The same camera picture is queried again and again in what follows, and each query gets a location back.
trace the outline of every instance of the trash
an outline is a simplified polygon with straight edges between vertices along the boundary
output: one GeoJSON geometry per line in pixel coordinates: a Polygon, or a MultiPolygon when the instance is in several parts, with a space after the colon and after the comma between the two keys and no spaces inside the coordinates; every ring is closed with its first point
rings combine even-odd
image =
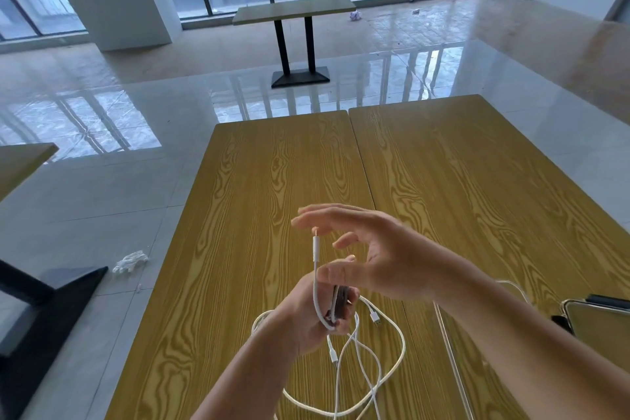
{"type": "Polygon", "coordinates": [[[114,274],[130,273],[138,263],[145,263],[149,258],[144,251],[132,252],[128,256],[123,257],[116,263],[112,269],[114,274]]]}

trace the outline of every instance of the charging cable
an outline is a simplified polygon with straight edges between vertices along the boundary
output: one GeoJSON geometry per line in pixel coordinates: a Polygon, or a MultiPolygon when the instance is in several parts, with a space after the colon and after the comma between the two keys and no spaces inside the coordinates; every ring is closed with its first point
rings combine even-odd
{"type": "MultiPolygon", "coordinates": [[[[313,265],[314,265],[314,269],[315,269],[315,273],[317,274],[317,264],[319,263],[319,236],[315,235],[313,236],[313,265]]],[[[317,316],[319,318],[319,321],[324,324],[324,326],[326,326],[326,328],[330,331],[335,330],[335,301],[337,298],[337,291],[338,291],[338,286],[335,286],[335,290],[333,292],[333,299],[332,299],[332,303],[330,306],[330,321],[328,321],[326,319],[326,317],[322,314],[321,309],[319,308],[319,301],[318,301],[318,292],[317,292],[317,275],[315,275],[314,280],[313,280],[313,304],[315,306],[315,312],[317,313],[317,316]]],[[[385,315],[378,307],[376,307],[370,300],[366,299],[363,296],[359,297],[359,300],[365,304],[367,306],[367,308],[370,311],[370,318],[372,319],[372,321],[375,324],[380,324],[381,322],[381,318],[383,318],[385,321],[389,322],[398,332],[398,335],[400,336],[400,340],[401,340],[401,352],[400,352],[400,357],[398,357],[398,360],[396,361],[396,363],[393,365],[393,367],[383,376],[382,375],[382,368],[381,368],[381,362],[379,361],[379,358],[377,357],[377,355],[374,353],[374,351],[369,348],[367,345],[363,344],[361,341],[358,340],[358,327],[359,327],[359,316],[358,313],[355,311],[354,314],[354,321],[355,321],[355,328],[352,331],[351,334],[348,334],[348,340],[346,340],[345,344],[342,347],[341,352],[339,352],[339,355],[337,356],[337,352],[335,351],[335,348],[333,347],[333,343],[330,340],[330,335],[326,337],[326,341],[327,341],[327,346],[328,346],[328,352],[330,355],[330,360],[332,361],[332,363],[335,365],[336,367],[336,378],[335,378],[335,410],[333,412],[328,412],[326,410],[321,410],[315,407],[311,407],[310,405],[304,404],[298,400],[295,400],[293,397],[291,397],[291,395],[289,395],[289,393],[286,391],[286,389],[282,390],[282,393],[284,394],[284,396],[287,398],[287,400],[291,403],[293,403],[294,405],[296,405],[299,408],[302,408],[304,410],[308,410],[309,412],[313,412],[325,417],[330,417],[333,418],[333,420],[336,420],[339,417],[344,417],[346,415],[349,415],[355,411],[357,411],[358,409],[360,409],[361,407],[363,407],[363,410],[361,410],[361,413],[358,415],[357,420],[359,420],[365,413],[366,411],[369,409],[370,405],[372,403],[374,403],[374,409],[376,411],[376,416],[379,420],[381,420],[381,413],[379,412],[379,406],[376,402],[376,393],[378,391],[379,388],[381,388],[381,386],[385,383],[385,381],[392,376],[392,374],[396,371],[396,369],[399,367],[399,365],[402,363],[403,358],[405,357],[405,352],[406,352],[406,344],[405,344],[405,337],[403,336],[403,331],[400,329],[400,327],[398,327],[396,325],[396,322],[392,321],[387,315],[385,315]],[[348,345],[350,345],[350,343],[354,342],[355,345],[355,351],[357,353],[357,360],[358,360],[358,364],[359,367],[361,368],[361,372],[363,373],[363,377],[366,379],[367,385],[370,389],[370,391],[366,394],[365,397],[363,397],[363,399],[359,400],[355,405],[353,405],[352,407],[343,410],[343,411],[339,411],[339,384],[340,384],[340,369],[341,369],[341,364],[342,364],[342,359],[343,359],[343,354],[346,351],[346,348],[348,347],[348,345]],[[376,379],[376,382],[374,382],[374,384],[372,384],[372,382],[370,381],[370,378],[367,375],[366,369],[363,365],[363,362],[361,361],[361,356],[360,356],[360,352],[359,352],[359,347],[365,349],[376,361],[376,365],[378,367],[379,370],[379,374],[378,377],[376,379]]],[[[254,332],[256,332],[256,329],[262,324],[262,322],[264,321],[264,319],[271,314],[272,311],[268,310],[264,313],[262,313],[261,315],[259,315],[256,320],[254,321],[254,324],[251,326],[251,333],[252,335],[254,334],[254,332]]]]}

